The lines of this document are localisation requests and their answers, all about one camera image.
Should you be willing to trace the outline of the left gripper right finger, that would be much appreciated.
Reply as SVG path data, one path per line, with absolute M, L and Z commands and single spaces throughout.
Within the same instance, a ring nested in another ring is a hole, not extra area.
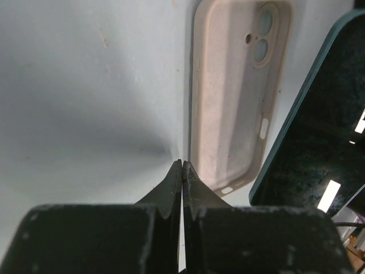
M 182 167 L 187 273 L 353 273 L 332 220 L 316 208 L 232 207 Z

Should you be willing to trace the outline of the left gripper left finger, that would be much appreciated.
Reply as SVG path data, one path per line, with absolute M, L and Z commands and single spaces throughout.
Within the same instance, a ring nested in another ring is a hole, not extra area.
M 134 204 L 43 204 L 21 220 L 2 273 L 177 273 L 183 166 Z

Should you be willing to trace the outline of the teal-edged phone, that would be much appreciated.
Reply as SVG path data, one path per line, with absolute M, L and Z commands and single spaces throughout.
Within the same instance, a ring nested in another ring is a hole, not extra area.
M 337 215 L 364 188 L 364 10 L 328 33 L 249 192 L 252 206 L 317 207 L 329 183 Z

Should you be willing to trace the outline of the beige phone case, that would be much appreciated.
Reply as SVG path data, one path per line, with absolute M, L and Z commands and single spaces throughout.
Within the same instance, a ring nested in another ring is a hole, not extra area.
M 292 1 L 202 1 L 196 9 L 189 159 L 218 196 L 261 169 L 292 18 Z

